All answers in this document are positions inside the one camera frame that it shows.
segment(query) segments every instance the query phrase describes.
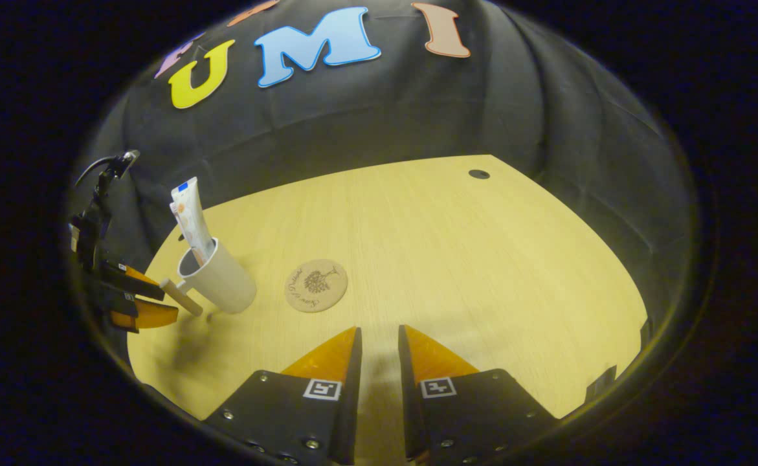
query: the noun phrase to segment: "round coaster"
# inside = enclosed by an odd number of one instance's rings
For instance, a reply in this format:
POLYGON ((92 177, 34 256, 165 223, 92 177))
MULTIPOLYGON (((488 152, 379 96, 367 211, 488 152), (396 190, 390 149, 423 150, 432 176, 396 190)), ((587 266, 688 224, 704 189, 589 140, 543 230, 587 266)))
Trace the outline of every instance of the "round coaster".
POLYGON ((339 263, 319 259, 303 263, 287 277, 287 303, 304 313, 329 309, 344 296, 347 272, 339 263))

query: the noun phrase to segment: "table surface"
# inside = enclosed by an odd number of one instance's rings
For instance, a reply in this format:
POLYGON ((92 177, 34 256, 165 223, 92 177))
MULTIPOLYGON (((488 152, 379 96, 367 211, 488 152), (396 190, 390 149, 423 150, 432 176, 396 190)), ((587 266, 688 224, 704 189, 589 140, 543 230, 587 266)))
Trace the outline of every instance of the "table surface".
MULTIPOLYGON (((198 419, 252 372, 283 371, 356 325, 356 462, 403 464, 400 324, 480 371, 505 369, 556 417, 640 350, 646 312, 618 258, 568 207, 490 155, 332 173, 211 207, 205 219, 254 278, 254 303, 226 315, 193 290, 199 318, 181 309, 172 325, 128 334, 139 380, 198 419), (340 263, 349 284, 331 309, 302 313, 287 304, 284 283, 314 259, 340 263)), ((180 280, 187 244, 178 236, 175 227, 148 277, 180 280)))

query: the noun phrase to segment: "black fabric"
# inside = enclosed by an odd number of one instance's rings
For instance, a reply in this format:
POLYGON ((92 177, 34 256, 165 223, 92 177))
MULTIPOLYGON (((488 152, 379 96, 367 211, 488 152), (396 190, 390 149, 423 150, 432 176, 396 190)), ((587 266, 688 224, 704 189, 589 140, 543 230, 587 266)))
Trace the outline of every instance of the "black fabric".
POLYGON ((375 0, 359 4, 369 8, 364 29, 381 57, 343 66, 319 61, 308 72, 294 66, 272 88, 257 86, 262 58, 252 42, 283 26, 309 33, 350 2, 281 0, 236 26, 221 21, 155 80, 159 56, 118 101, 77 168, 110 151, 141 151, 111 190, 107 247, 145 271, 175 225, 171 189, 189 177, 200 180, 208 208, 331 172, 490 153, 535 179, 606 241, 657 331, 680 303, 699 241, 695 192, 669 131, 610 71, 534 21, 484 1, 431 3, 458 13, 470 58, 429 53, 420 12, 409 2, 375 0), (169 76, 198 60, 192 85, 199 85, 208 74, 202 56, 228 39, 236 43, 221 87, 190 109, 173 108, 169 76))

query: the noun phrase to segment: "blue letter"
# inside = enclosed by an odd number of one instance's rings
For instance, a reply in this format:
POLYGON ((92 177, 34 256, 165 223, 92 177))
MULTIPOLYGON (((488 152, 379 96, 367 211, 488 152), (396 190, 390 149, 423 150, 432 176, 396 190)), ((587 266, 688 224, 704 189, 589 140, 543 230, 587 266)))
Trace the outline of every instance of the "blue letter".
POLYGON ((370 45, 364 34, 361 23, 364 13, 367 13, 364 6, 341 8, 326 14, 313 34, 307 35, 286 26, 260 36, 255 41, 255 45, 261 45, 263 49, 263 76, 258 80, 258 85, 269 87, 293 75, 293 68, 284 65, 283 56, 288 56, 302 70, 310 71, 316 65, 325 43, 329 43, 329 53, 324 57, 324 63, 328 65, 378 58, 381 50, 370 45))

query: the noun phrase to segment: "mug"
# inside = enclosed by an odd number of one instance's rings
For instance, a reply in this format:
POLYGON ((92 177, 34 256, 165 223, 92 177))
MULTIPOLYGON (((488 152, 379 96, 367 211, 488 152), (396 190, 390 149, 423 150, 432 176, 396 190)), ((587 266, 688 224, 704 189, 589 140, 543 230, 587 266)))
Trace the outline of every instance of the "mug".
POLYGON ((239 313, 255 299, 255 282, 245 269, 232 258, 223 243, 212 237, 215 251, 199 267, 192 250, 186 251, 177 265, 177 274, 183 281, 175 288, 185 295, 196 289, 224 313, 239 313))

